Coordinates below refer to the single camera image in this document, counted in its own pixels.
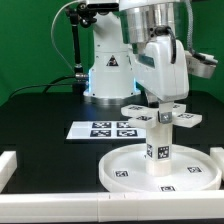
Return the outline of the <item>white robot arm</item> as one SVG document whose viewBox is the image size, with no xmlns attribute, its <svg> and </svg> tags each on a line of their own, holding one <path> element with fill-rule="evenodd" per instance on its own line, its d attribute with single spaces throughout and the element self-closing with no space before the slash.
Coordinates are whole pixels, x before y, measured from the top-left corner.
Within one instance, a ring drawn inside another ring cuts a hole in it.
<svg viewBox="0 0 224 224">
<path fill-rule="evenodd" d="M 96 20 L 89 92 L 96 99 L 128 97 L 135 83 L 159 102 L 161 123 L 188 95 L 186 54 L 175 37 L 174 5 L 181 0 L 86 0 Z"/>
</svg>

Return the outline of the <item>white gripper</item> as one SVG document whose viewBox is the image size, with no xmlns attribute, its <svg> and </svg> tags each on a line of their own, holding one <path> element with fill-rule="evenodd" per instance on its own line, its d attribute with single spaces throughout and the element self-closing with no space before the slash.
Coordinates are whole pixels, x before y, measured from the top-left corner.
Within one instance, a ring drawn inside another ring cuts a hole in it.
<svg viewBox="0 0 224 224">
<path fill-rule="evenodd" d="M 149 42 L 141 54 L 131 54 L 135 80 L 146 90 L 149 108 L 158 109 L 162 124 L 172 122 L 173 102 L 188 95 L 188 73 L 182 43 L 176 41 L 176 61 L 171 63 L 171 40 L 168 36 L 157 37 Z"/>
</svg>

